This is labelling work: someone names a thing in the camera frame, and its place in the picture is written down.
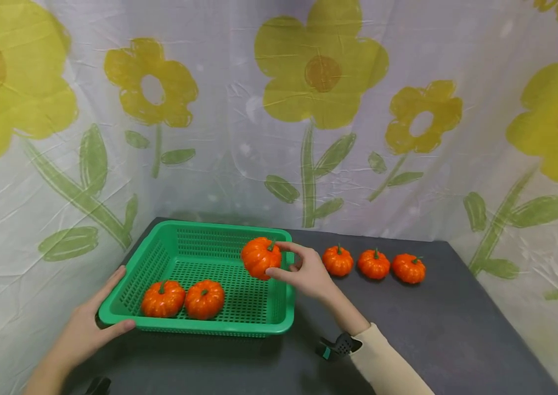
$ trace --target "curtain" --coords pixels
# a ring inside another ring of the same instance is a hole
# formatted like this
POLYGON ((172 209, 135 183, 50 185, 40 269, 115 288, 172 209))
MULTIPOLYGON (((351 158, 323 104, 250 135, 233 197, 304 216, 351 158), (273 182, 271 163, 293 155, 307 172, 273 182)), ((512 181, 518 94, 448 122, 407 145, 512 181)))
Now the curtain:
POLYGON ((155 216, 449 241, 558 382, 558 0, 0 0, 0 394, 155 216))

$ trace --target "left hand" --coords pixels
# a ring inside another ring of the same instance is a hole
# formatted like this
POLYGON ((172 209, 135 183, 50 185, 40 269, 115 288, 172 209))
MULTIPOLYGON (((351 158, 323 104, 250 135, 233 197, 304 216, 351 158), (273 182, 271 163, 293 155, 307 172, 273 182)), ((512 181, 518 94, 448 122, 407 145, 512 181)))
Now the left hand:
POLYGON ((55 366, 55 369, 62 370, 67 374, 113 338, 121 336, 136 327, 133 320, 124 320, 109 328, 99 329, 95 321, 101 303, 124 275, 125 266, 121 266, 99 292, 92 296, 88 302, 72 311, 66 328, 47 354, 46 363, 50 363, 55 366))

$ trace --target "pumpkin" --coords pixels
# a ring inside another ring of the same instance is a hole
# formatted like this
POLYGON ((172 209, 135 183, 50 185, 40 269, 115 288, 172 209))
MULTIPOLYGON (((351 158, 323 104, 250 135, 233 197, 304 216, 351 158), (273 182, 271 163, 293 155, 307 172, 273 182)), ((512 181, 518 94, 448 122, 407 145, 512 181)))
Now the pumpkin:
POLYGON ((189 288, 184 308, 196 320, 212 319, 224 307, 224 288, 212 280, 202 280, 189 288))
POLYGON ((140 309, 147 317, 173 317, 184 304, 184 294, 179 282, 163 280, 147 289, 140 309))
POLYGON ((407 253, 395 257, 392 269, 400 280, 408 284, 420 283, 426 276, 426 267, 421 262, 421 258, 407 253))
POLYGON ((241 250, 241 260, 248 273, 259 280, 269 280, 266 270, 280 267, 281 254, 274 241, 265 237, 250 240, 241 250))
POLYGON ((377 249, 366 250, 358 258, 358 269, 370 279, 381 280, 391 269, 391 262, 377 249))
POLYGON ((340 244, 325 250, 325 253, 322 255, 322 263, 329 274, 337 277, 347 275, 353 269, 351 254, 342 248, 340 244))

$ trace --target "green basket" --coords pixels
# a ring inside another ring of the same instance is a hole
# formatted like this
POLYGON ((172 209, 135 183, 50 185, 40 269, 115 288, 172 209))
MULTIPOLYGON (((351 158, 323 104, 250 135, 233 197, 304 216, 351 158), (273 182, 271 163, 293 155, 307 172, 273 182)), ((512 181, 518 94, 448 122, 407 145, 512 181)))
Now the green basket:
MULTIPOLYGON (((265 236, 292 241, 280 229, 163 221, 145 237, 127 263, 127 274, 99 308, 107 325, 125 319, 137 328, 155 332, 266 337, 287 331, 294 320, 294 290, 286 283, 262 281, 248 274, 240 258, 251 239, 265 236), (161 280, 175 280, 188 290, 204 279, 219 281, 226 297, 212 320, 192 320, 184 308, 169 319, 145 317, 140 304, 147 288, 161 280)), ((294 263, 283 253, 281 266, 294 263)))

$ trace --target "gray table surface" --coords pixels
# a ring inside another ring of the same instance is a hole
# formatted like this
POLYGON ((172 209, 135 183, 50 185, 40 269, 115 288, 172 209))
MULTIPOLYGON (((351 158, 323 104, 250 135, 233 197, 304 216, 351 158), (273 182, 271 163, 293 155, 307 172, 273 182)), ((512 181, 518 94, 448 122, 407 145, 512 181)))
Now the gray table surface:
MULTIPOLYGON (((319 253, 340 242, 354 258, 376 246, 390 259, 405 252, 424 257, 427 277, 419 286, 406 286, 392 275, 374 282, 358 272, 336 283, 435 394, 558 394, 556 383, 446 242, 288 232, 294 242, 319 253)), ((373 394, 348 358, 330 363, 314 354, 320 336, 335 340, 338 334, 332 316, 301 295, 294 325, 283 336, 257 340, 135 330, 76 369, 64 393, 84 394, 92 378, 104 375, 112 380, 111 395, 373 394)))

